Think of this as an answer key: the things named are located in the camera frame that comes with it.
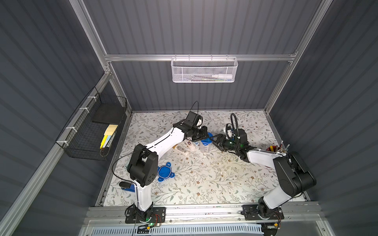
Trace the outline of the blue jar lid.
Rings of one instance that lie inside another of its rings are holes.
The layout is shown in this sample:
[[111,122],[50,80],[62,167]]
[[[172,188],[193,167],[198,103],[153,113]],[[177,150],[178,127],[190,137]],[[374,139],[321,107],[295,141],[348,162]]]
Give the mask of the blue jar lid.
[[167,179],[175,177],[175,173],[172,171],[172,165],[170,162],[158,167],[157,177],[158,182],[163,182]]

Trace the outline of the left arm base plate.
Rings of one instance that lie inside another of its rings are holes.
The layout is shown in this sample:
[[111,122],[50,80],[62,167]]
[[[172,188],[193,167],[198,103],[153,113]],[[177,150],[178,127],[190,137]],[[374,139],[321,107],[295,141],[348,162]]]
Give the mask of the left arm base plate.
[[146,211],[141,211],[136,205],[131,205],[125,211],[125,223],[164,223],[165,216],[165,207],[149,207]]

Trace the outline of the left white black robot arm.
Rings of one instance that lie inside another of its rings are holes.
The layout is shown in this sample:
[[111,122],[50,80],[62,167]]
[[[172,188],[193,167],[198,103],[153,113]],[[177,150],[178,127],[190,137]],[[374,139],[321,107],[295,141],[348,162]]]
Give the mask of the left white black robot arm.
[[200,115],[183,119],[152,143],[138,144],[135,147],[127,171],[135,184],[134,210],[143,221],[148,221],[153,214],[150,184],[158,175],[159,160],[175,145],[186,139],[194,142],[207,139],[209,137],[207,127],[202,123],[203,117]]

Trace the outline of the blue-lid clear jar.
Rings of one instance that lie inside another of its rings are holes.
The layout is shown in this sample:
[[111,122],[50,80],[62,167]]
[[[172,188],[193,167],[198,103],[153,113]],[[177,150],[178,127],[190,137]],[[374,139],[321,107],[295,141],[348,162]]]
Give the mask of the blue-lid clear jar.
[[212,149],[212,141],[210,140],[210,138],[212,137],[213,135],[211,133],[208,133],[208,138],[207,139],[204,139],[204,140],[201,140],[199,142],[199,148],[200,148],[200,151],[202,153],[210,153],[211,152],[211,149]]

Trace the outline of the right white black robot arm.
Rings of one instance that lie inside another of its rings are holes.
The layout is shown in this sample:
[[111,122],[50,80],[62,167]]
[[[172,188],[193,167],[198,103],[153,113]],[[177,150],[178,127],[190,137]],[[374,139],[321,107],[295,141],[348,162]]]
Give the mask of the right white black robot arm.
[[262,150],[249,145],[244,130],[233,130],[231,133],[232,136],[217,134],[210,140],[220,151],[236,154],[242,161],[269,167],[276,172],[279,185],[259,199],[255,210],[261,219],[277,216],[284,203],[317,184],[298,152]]

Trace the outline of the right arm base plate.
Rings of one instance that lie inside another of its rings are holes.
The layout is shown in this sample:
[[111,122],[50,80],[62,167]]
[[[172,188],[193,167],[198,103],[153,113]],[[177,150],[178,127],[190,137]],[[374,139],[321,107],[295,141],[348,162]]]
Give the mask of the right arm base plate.
[[284,219],[284,214],[280,207],[270,209],[261,204],[242,205],[241,214],[246,220],[278,220]]

